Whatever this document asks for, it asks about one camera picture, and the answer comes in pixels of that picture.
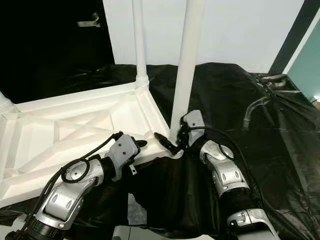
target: white pole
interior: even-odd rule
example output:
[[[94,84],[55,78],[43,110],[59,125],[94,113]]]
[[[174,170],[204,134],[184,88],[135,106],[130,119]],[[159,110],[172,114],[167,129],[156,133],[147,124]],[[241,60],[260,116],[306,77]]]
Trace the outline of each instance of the white pole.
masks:
[[[187,0],[178,73],[170,126],[170,140],[177,140],[180,118],[188,112],[206,0]]]
[[[142,12],[142,0],[132,0],[134,42],[136,56],[136,84],[148,86],[149,78],[145,60],[144,20]]]
[[[0,91],[0,114],[4,112],[9,112],[15,108],[15,105],[6,98]]]

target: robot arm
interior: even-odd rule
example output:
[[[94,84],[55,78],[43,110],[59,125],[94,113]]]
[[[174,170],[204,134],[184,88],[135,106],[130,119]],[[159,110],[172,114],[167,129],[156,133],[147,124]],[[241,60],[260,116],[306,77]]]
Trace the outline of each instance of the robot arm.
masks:
[[[193,148],[199,153],[200,160],[212,172],[212,180],[231,235],[239,240],[280,240],[242,171],[235,164],[234,153],[227,146],[206,139],[201,112],[189,112],[181,118],[180,125],[177,146],[158,133],[155,136],[172,154],[187,148]]]
[[[64,231],[71,228],[78,215],[84,196],[93,187],[110,180],[120,180],[126,165],[130,165],[133,175],[136,174],[132,163],[140,152],[140,146],[146,142],[136,141],[122,132],[117,134],[115,143],[102,158],[97,154],[88,160],[67,164],[61,174],[63,182],[47,195],[26,231],[20,234],[11,232],[5,239],[62,240]]]

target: black tarp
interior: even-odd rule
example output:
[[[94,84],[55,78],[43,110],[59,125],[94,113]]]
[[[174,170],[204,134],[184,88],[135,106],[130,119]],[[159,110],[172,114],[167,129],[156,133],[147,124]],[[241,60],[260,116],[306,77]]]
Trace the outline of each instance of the black tarp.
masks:
[[[147,67],[150,92],[170,123],[177,67]],[[99,71],[65,77],[47,96],[107,87],[135,79],[132,65],[110,65]],[[284,76],[284,84],[263,80],[235,64],[198,65],[189,110],[200,109],[209,127],[225,131],[239,144],[257,185],[265,210],[281,239],[320,240],[320,112]],[[243,129],[246,110],[256,107]],[[216,140],[219,136],[207,133]],[[244,165],[237,161],[241,169]],[[218,197],[211,173],[198,156],[186,152],[180,159],[158,158],[137,168],[139,174],[95,187],[85,197],[76,224],[106,228],[126,225],[128,192],[147,210],[147,225],[163,236],[191,238],[209,234],[225,239]],[[1,224],[28,212],[34,199],[0,209]]]

